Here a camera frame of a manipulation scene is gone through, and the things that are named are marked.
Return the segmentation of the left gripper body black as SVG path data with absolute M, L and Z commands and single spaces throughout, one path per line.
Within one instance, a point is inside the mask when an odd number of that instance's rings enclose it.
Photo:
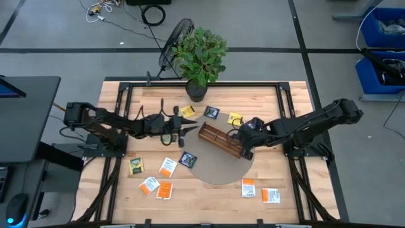
M 166 129 L 164 131 L 164 145 L 169 146 L 177 139 L 178 146 L 180 148 L 183 148 L 184 135 L 182 135 L 182 117 L 178 115 L 179 107 L 175 106 L 173 108 L 173 112 L 174 115 L 170 116 Z

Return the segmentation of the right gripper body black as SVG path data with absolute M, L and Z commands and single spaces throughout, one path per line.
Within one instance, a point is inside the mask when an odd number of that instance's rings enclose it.
M 253 153 L 251 149 L 255 146 L 260 146 L 265 142 L 266 134 L 262 132 L 264 121 L 258 117 L 243 123 L 240 129 L 244 130 L 244 135 L 242 137 L 237 137 L 237 139 L 243 143 L 244 147 L 242 149 L 241 156 L 247 160 L 252 160 Z

